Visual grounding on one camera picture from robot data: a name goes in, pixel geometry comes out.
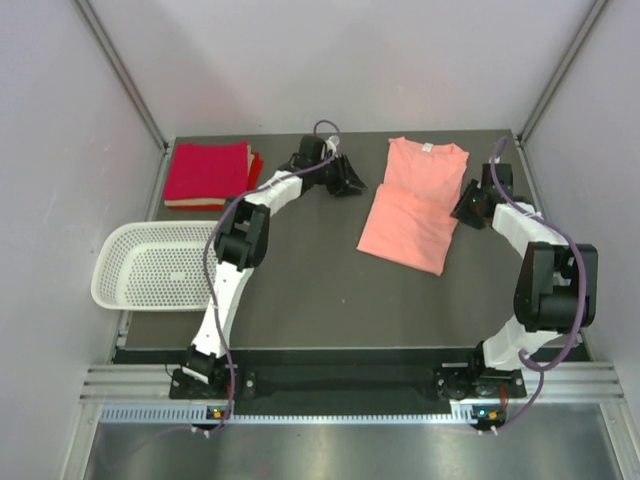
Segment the salmon pink t-shirt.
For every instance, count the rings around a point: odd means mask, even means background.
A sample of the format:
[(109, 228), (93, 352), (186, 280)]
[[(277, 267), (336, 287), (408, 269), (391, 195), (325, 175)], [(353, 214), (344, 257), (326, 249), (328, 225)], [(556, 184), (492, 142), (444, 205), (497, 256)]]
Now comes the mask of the salmon pink t-shirt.
[(440, 276), (458, 224), (451, 212), (468, 159), (454, 143), (391, 138), (357, 250)]

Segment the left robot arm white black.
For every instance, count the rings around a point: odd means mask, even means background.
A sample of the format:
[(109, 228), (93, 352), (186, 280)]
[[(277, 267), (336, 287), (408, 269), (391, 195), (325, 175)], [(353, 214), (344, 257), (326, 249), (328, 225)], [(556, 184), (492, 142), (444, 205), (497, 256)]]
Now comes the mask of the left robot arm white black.
[(333, 197), (362, 194), (364, 182), (346, 155), (339, 152), (341, 136), (302, 137), (299, 148), (261, 186), (229, 200), (203, 252), (203, 270), (210, 299), (183, 371), (205, 396), (226, 387), (230, 333), (243, 291), (268, 247), (270, 221), (287, 204), (315, 186)]

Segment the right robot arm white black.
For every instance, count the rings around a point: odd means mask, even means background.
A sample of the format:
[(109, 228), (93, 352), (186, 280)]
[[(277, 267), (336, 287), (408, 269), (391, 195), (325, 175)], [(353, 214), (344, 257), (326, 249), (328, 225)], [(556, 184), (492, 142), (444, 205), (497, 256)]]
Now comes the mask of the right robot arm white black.
[(530, 364), (530, 357), (565, 335), (569, 347), (595, 319), (598, 251), (569, 241), (535, 207), (512, 196), (509, 164), (485, 163), (479, 181), (465, 187), (451, 216), (475, 229), (491, 228), (522, 259), (513, 315), (474, 350), (466, 380), (476, 394), (498, 389), (503, 373)]

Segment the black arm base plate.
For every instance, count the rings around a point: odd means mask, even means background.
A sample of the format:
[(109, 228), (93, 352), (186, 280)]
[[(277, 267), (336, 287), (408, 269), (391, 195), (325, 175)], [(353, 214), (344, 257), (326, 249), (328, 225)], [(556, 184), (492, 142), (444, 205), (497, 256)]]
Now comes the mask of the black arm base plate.
[(411, 393), (428, 401), (521, 399), (519, 369), (484, 365), (478, 348), (233, 350), (232, 360), (189, 349), (173, 372), (172, 399), (236, 399), (280, 393)]

